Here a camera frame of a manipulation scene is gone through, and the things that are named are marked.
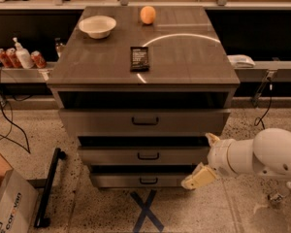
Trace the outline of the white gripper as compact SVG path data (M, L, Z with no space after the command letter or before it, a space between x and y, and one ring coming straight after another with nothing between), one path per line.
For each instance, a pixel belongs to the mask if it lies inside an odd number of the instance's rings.
M222 177L235 177L245 171L244 141L220 140L210 132L206 134L206 138L210 145L209 165L199 163L192 174L181 181L181 186L185 189L192 190L214 182L217 179L215 172Z

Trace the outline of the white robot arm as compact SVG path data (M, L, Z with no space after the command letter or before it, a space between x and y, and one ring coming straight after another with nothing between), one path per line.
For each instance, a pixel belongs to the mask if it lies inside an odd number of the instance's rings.
M207 133L210 144L208 163L199 163L181 181L192 190L219 178L253 175L291 182L291 132L280 128L260 131L249 140L224 139Z

